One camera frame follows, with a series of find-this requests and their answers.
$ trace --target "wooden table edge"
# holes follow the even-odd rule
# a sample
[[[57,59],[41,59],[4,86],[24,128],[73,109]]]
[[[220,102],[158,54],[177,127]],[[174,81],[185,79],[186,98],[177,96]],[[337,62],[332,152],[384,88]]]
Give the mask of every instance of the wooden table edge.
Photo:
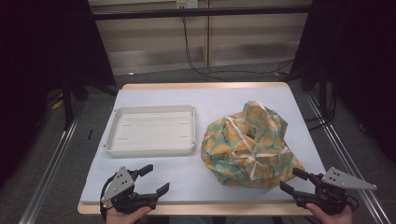
[[[263,88],[288,86],[285,82],[196,82],[196,83],[139,83],[125,84],[123,90],[179,90],[218,88]]]
[[[99,204],[78,203],[83,215],[99,215]],[[295,203],[158,204],[151,216],[312,216]]]

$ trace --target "white tray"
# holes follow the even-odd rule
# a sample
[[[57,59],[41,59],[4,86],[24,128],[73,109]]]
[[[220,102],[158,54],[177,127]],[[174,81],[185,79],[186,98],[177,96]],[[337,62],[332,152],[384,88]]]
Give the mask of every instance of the white tray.
[[[191,105],[121,107],[114,113],[104,145],[114,157],[183,156],[196,148]]]

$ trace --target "hand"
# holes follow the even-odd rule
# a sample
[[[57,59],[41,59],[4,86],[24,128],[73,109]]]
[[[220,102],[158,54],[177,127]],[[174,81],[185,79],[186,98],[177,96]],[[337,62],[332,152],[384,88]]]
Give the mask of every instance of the hand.
[[[334,216],[327,215],[313,203],[307,203],[305,207],[314,214],[322,224],[352,224],[353,212],[349,205],[346,205],[340,214]]]
[[[107,203],[107,207],[113,206],[111,201]],[[123,214],[116,211],[115,208],[110,208],[106,213],[106,224],[134,224],[137,220],[145,216],[151,211],[150,207],[141,207],[131,214]]]

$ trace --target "crumpled fabric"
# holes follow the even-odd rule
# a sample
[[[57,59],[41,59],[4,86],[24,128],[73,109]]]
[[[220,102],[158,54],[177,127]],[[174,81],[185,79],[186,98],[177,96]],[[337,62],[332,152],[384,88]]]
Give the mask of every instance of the crumpled fabric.
[[[285,143],[288,123],[260,102],[249,101],[242,112],[218,119],[205,132],[201,158],[227,186],[271,189],[304,170]]]

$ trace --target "wall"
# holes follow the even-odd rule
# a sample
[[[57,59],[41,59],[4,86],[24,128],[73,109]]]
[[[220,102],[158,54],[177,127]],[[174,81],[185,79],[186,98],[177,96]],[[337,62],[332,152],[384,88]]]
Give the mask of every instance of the wall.
[[[176,1],[91,0],[92,12],[174,9]],[[200,0],[204,7],[309,5],[310,0]],[[306,14],[187,18],[191,58],[196,67],[282,61],[294,57]],[[114,75],[189,67],[181,18],[98,21]]]

